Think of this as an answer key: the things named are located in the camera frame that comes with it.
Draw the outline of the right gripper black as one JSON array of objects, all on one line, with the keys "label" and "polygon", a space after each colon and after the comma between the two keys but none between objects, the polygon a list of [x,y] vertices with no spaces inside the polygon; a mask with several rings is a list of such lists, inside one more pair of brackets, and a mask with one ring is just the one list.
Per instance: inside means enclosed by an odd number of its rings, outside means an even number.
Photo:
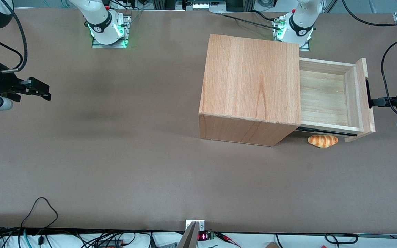
[{"label": "right gripper black", "polygon": [[0,97],[6,97],[14,102],[19,103],[21,101],[21,96],[18,95],[20,92],[21,83],[24,87],[23,94],[25,95],[35,95],[42,97],[46,101],[51,100],[51,94],[49,93],[50,86],[38,80],[35,77],[29,77],[27,80],[22,80],[14,73],[2,74],[0,72]]}]

